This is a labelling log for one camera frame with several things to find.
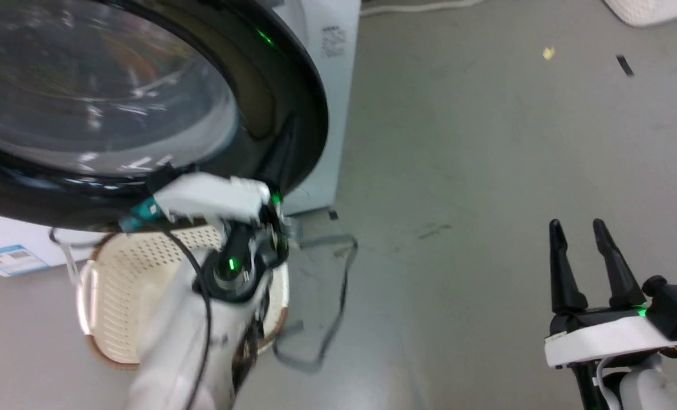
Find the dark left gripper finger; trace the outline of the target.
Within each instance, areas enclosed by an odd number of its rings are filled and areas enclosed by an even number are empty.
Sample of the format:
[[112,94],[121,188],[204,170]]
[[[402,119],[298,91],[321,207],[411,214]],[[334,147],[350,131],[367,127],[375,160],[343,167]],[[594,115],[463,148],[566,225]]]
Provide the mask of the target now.
[[175,179],[175,168],[166,164],[150,173],[145,179],[146,188],[164,188]]
[[295,150],[296,121],[296,114],[287,116],[262,160],[262,182],[268,186],[271,194],[282,194],[289,185]]

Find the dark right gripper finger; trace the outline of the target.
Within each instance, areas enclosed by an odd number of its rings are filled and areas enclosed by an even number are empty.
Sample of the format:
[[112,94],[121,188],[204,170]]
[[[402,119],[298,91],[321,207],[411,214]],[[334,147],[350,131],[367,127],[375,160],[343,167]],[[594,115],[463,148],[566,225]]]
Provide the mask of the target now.
[[615,310],[643,306],[646,296],[635,279],[627,260],[615,243],[607,225],[602,219],[592,222],[597,250],[605,262],[610,285],[609,307]]
[[550,301],[552,312],[577,313],[588,308],[586,296],[578,290],[570,261],[568,242],[559,220],[549,223]]

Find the cream perforated laundry basket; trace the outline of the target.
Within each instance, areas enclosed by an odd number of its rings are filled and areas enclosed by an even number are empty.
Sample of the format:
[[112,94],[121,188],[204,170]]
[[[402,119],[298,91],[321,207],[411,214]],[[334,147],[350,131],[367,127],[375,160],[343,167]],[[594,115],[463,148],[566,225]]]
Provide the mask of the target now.
[[107,366],[135,371],[141,330],[184,255],[163,233],[106,236],[80,271],[76,311],[91,350]]

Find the blue white energy label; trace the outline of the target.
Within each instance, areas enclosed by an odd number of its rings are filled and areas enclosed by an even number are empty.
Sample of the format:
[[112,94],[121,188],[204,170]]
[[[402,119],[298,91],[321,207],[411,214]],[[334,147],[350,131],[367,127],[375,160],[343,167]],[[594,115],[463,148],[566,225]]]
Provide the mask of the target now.
[[0,248],[0,276],[2,277],[17,277],[49,267],[48,263],[19,244]]

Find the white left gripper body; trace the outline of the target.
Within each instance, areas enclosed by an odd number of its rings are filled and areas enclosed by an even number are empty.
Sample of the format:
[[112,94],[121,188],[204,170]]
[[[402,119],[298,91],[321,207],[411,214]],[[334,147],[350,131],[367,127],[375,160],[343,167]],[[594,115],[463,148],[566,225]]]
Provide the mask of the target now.
[[153,194],[153,215],[266,223],[275,215],[268,184],[209,173],[184,174]]

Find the white perforated basket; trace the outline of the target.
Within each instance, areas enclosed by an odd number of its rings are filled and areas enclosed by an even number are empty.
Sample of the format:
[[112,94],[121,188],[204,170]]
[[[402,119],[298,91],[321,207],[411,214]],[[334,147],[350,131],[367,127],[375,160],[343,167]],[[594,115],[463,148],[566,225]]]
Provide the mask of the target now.
[[677,0],[602,0],[628,26],[644,28],[677,20]]

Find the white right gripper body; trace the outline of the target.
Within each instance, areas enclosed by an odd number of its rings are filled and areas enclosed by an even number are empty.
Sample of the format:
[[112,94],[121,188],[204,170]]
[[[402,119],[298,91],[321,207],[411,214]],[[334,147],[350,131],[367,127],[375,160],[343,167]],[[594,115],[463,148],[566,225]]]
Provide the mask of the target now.
[[547,366],[567,366],[677,347],[677,338],[665,337],[646,319],[646,310],[638,308],[631,315],[611,322],[547,337]]

